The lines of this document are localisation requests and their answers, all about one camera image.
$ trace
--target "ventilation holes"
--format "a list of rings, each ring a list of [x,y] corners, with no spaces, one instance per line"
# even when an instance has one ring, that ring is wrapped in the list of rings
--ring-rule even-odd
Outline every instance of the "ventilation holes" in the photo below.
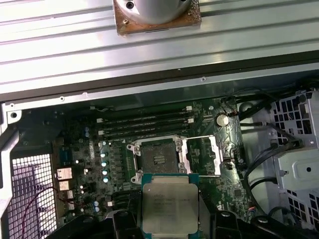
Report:
[[[290,197],[288,197],[289,205],[290,205],[290,211],[294,213],[299,219],[307,222],[307,216],[306,216],[306,208],[304,204],[298,202],[297,200],[294,200]]]
[[[311,208],[308,208],[310,223],[319,231],[319,197],[309,194],[309,199],[311,206]]]
[[[22,237],[22,216],[25,208],[41,190],[53,186],[50,155],[12,160],[13,197],[7,208],[9,238]],[[31,203],[25,218],[25,239],[44,239],[56,229],[53,190],[46,190]]]
[[[301,102],[301,97],[291,100],[276,102],[274,109],[275,125],[293,135],[312,134],[312,126],[309,120],[309,106],[307,101]],[[283,145],[287,139],[278,134],[278,144]]]

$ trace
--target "chip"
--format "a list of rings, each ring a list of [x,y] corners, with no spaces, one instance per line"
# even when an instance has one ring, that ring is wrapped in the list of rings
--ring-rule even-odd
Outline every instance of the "chip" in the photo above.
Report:
[[[241,190],[240,189],[235,189],[234,190],[234,196],[237,198],[237,197],[241,197]]]
[[[141,146],[144,173],[178,173],[178,157],[174,142]]]

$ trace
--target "screw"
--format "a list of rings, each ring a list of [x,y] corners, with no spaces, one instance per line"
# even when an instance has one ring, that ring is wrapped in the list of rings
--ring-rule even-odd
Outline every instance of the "screw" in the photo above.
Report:
[[[258,221],[260,223],[267,223],[268,222],[268,220],[266,218],[259,218]]]
[[[221,215],[223,216],[223,217],[230,217],[230,213],[229,212],[222,212],[221,213]]]

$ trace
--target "cpu socket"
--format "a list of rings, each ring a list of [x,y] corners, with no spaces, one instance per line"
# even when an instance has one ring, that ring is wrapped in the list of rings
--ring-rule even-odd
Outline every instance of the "cpu socket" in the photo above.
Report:
[[[139,139],[127,145],[133,152],[135,176],[131,182],[141,184],[143,173],[192,173],[187,158],[188,140],[207,138],[211,142],[211,150],[215,153],[213,177],[220,176],[222,154],[216,145],[215,136],[201,136],[187,138],[180,135]]]

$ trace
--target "mounting screw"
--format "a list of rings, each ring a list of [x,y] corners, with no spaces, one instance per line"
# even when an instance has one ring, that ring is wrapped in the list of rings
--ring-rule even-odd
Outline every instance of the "mounting screw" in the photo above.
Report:
[[[229,212],[222,212],[221,213],[221,215],[223,216],[223,217],[230,217],[230,213]]]
[[[258,221],[260,223],[267,223],[268,222],[268,220],[266,218],[259,218]]]
[[[126,4],[126,7],[127,7],[128,9],[132,9],[132,8],[134,8],[134,3],[131,2],[131,1],[129,1],[129,2]]]

